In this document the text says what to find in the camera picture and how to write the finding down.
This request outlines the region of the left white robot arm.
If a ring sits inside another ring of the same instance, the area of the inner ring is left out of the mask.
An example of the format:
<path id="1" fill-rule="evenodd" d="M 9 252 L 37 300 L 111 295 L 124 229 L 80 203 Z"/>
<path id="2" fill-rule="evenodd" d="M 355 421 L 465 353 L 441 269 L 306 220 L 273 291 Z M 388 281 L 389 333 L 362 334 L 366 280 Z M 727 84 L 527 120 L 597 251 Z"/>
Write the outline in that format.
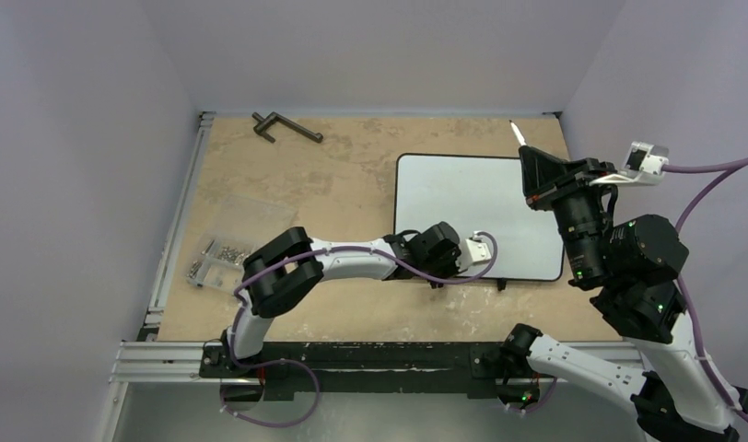
<path id="1" fill-rule="evenodd" d="M 233 292 L 240 307 L 225 332 L 222 364 L 237 377 L 252 373 L 274 319 L 322 282 L 419 277 L 441 285 L 466 271 L 461 257 L 462 240 L 446 222 L 363 242 L 312 238 L 304 227 L 291 227 L 245 259 Z"/>

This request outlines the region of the white whiteboard black frame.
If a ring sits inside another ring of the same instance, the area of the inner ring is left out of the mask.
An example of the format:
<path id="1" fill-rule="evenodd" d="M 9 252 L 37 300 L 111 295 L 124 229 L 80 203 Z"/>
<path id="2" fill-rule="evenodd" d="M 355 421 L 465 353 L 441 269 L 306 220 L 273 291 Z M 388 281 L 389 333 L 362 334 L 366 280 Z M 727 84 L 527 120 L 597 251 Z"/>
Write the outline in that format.
<path id="1" fill-rule="evenodd" d="M 440 221 L 463 238 L 492 235 L 497 259 L 487 278 L 554 282 L 564 270 L 564 245 L 552 213 L 533 211 L 522 190 L 517 157 L 398 157 L 393 229 L 424 231 Z"/>

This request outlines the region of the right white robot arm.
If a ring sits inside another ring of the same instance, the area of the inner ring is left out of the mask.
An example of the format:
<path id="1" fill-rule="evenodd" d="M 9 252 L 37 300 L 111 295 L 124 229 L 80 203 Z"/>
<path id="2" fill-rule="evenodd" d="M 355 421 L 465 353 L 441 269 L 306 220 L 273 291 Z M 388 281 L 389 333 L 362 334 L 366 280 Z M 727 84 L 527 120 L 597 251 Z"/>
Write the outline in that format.
<path id="1" fill-rule="evenodd" d="M 625 164 L 565 160 L 523 145 L 526 204 L 555 216 L 571 285 L 591 292 L 603 320 L 649 361 L 634 369 L 560 343 L 523 323 L 502 343 L 502 378 L 536 374 L 569 381 L 630 413 L 659 441 L 736 441 L 748 390 L 722 377 L 701 343 L 679 276 L 688 258 L 661 215 L 614 222 L 622 185 L 656 185 L 669 168 L 665 147 L 635 142 Z"/>

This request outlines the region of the silver whiteboard marker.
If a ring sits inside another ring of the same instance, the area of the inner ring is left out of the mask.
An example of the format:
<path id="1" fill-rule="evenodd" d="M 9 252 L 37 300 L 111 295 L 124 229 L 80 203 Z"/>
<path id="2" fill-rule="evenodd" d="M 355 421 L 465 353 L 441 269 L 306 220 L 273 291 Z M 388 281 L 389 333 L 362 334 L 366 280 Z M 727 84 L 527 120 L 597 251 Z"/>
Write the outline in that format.
<path id="1" fill-rule="evenodd" d="M 528 143 L 527 143 L 526 138 L 525 138 L 523 132 L 521 131 L 520 127 L 514 121 L 512 121 L 512 120 L 509 120 L 508 122 L 510 124 L 510 128 L 511 128 L 511 130 L 512 130 L 512 132 L 513 132 L 513 134 L 514 134 L 514 136 L 516 138 L 516 140 L 518 141 L 519 145 L 520 146 L 527 145 Z"/>

